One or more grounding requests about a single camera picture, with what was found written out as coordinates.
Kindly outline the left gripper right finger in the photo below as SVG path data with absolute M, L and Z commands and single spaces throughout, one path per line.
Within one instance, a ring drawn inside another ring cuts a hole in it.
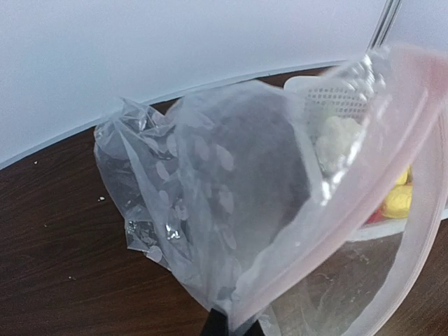
M 236 330 L 237 336 L 265 336 L 259 320 L 247 321 Z

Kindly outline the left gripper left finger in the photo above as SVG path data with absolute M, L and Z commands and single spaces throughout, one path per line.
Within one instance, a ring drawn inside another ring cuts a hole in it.
M 204 326 L 201 336 L 228 336 L 228 318 L 218 310 L 211 309 Z

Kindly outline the clear dotted zip bag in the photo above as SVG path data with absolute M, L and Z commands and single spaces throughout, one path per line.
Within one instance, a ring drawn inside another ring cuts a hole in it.
M 419 109 L 436 112 L 447 194 L 446 55 L 386 46 L 319 78 L 365 93 L 377 120 L 401 115 L 393 131 Z M 316 191 L 332 174 L 309 116 L 305 94 L 251 80 L 187 94 L 166 113 L 127 100 L 95 128 L 96 163 L 128 247 L 226 315 L 229 335 L 253 320 L 266 335 L 373 335 L 433 245 L 404 245 L 401 232 L 305 248 L 280 237 L 308 200 L 330 198 Z

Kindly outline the red pepper toy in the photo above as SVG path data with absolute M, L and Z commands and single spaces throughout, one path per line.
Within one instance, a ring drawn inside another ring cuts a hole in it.
M 365 224 L 368 225 L 371 223 L 378 223 L 378 222 L 382 221 L 383 218 L 384 218 L 384 216 L 382 213 L 382 208 L 379 207 L 370 215 L 370 217 L 366 220 Z

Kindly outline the yellow wrinkled squash toy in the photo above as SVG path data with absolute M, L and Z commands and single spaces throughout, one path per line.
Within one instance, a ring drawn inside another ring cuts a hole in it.
M 412 167 L 396 181 L 381 206 L 381 215 L 385 218 L 403 219 L 408 217 L 412 202 Z

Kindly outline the white plastic basket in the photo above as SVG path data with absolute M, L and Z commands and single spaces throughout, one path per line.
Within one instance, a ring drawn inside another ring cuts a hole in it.
M 305 95 L 311 135 L 316 137 L 327 118 L 353 118 L 364 128 L 354 135 L 349 166 L 317 184 L 320 196 L 309 199 L 280 237 L 297 241 L 300 248 L 334 246 L 344 241 L 377 239 L 401 232 L 404 245 L 432 244 L 446 202 L 444 141 L 438 130 L 438 114 L 419 109 L 410 124 L 400 126 L 402 116 L 377 120 L 368 111 L 367 95 L 350 90 L 336 78 L 298 76 L 286 81 L 289 92 Z M 415 189 L 405 220 L 386 220 L 361 227 L 393 185 L 396 174 L 414 166 Z

